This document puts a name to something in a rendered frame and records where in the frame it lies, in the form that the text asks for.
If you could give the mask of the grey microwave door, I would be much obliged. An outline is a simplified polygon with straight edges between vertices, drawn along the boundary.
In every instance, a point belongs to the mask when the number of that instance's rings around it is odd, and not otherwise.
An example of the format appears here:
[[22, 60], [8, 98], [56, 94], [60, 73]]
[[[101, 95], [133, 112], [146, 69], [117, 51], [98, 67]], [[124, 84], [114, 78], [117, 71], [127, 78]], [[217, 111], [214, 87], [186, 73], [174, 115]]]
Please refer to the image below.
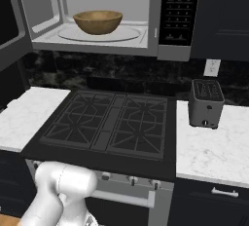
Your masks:
[[21, 0], [0, 0], [0, 71], [31, 51]]

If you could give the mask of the grey toaster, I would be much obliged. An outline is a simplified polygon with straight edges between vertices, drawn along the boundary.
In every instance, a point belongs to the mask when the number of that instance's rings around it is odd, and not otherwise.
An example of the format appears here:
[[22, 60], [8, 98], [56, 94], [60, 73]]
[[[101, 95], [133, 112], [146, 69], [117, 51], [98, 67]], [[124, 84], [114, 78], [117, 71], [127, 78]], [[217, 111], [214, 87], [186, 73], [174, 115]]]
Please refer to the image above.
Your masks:
[[193, 79], [189, 95], [189, 123], [192, 127], [216, 130], [225, 98], [215, 80]]

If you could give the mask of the dark wall cupboard door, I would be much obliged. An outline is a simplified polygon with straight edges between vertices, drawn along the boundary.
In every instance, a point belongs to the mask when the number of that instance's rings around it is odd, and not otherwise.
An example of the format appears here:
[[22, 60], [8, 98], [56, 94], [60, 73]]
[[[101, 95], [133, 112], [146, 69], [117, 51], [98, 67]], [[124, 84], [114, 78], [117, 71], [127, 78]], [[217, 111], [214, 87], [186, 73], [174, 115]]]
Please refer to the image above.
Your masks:
[[249, 61], [249, 0], [198, 0], [191, 57]]

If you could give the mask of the white wall socket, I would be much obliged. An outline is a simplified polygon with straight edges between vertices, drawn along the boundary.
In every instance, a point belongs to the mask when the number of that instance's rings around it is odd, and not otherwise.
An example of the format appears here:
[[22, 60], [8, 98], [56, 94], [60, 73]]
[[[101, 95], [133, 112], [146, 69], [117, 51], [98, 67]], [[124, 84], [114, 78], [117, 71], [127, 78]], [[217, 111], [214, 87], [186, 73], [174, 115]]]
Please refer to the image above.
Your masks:
[[221, 61], [219, 59], [208, 59], [205, 63], [204, 76], [217, 77]]

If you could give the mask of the white microwave turntable plate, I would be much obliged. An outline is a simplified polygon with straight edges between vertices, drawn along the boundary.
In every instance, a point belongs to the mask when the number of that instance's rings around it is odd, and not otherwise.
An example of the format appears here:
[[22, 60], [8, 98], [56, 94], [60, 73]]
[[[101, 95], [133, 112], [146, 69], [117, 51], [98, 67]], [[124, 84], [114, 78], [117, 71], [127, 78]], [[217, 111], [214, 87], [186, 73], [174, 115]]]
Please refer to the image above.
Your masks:
[[91, 35], [72, 25], [58, 32], [64, 39], [82, 42], [120, 42], [135, 39], [140, 36], [140, 31], [128, 26], [119, 25], [113, 32], [103, 35]]

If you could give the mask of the dark base cupboard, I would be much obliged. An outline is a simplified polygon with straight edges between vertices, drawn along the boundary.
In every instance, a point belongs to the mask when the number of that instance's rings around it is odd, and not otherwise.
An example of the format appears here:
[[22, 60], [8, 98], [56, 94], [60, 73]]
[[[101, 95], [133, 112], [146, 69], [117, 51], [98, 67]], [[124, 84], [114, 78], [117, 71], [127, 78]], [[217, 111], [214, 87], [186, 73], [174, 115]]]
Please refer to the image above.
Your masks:
[[29, 168], [21, 155], [0, 150], [0, 211], [22, 217], [36, 192]]

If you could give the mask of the black gas hob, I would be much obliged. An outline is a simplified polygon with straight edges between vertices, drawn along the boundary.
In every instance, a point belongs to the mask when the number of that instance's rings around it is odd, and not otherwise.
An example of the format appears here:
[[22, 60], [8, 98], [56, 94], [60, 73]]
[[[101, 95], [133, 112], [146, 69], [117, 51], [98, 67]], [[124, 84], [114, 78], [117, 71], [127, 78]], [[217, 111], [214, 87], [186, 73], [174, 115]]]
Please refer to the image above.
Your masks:
[[176, 178], [176, 99], [73, 91], [24, 146], [21, 156], [172, 181]]

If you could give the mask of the brown wooden bowl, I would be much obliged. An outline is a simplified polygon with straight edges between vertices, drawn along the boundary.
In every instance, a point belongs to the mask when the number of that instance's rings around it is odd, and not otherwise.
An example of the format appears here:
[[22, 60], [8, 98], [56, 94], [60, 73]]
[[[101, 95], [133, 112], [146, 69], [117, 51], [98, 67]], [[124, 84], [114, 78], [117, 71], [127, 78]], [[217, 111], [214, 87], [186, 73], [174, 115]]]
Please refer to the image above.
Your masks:
[[73, 16], [80, 29], [90, 35], [112, 33], [120, 25], [123, 14], [116, 11], [86, 11]]

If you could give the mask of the grey microwave oven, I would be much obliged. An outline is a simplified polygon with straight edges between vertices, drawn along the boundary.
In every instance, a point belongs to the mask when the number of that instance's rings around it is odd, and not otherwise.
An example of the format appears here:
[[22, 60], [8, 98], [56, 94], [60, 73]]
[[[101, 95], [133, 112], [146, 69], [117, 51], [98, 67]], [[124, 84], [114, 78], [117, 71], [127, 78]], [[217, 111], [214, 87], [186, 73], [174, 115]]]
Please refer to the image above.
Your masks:
[[[187, 61], [191, 54], [197, 0], [21, 0], [36, 50], [156, 57]], [[110, 10], [123, 14], [122, 26], [140, 36], [120, 42], [82, 42], [58, 32], [76, 25], [75, 14]]]

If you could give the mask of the grey oven door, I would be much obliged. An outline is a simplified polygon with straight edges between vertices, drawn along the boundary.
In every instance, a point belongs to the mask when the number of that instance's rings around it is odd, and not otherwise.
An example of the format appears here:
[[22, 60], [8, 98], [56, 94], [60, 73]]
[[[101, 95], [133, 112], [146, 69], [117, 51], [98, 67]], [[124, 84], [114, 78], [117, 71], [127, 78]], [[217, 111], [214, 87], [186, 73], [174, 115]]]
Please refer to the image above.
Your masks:
[[172, 183], [163, 183], [158, 190], [130, 184], [104, 184], [97, 188], [100, 191], [145, 199], [148, 198], [149, 191], [155, 191], [156, 200], [153, 208], [96, 199], [92, 196], [86, 198], [86, 203], [100, 226], [167, 226], [173, 187]]

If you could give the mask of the dark drawer front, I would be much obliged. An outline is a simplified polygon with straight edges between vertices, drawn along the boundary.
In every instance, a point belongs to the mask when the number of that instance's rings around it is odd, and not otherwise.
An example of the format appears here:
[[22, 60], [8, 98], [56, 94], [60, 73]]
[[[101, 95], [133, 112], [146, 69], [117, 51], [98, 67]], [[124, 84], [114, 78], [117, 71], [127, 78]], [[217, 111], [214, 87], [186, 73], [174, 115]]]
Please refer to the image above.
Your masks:
[[[212, 194], [213, 187], [239, 196]], [[177, 178], [167, 226], [249, 226], [249, 188]]]

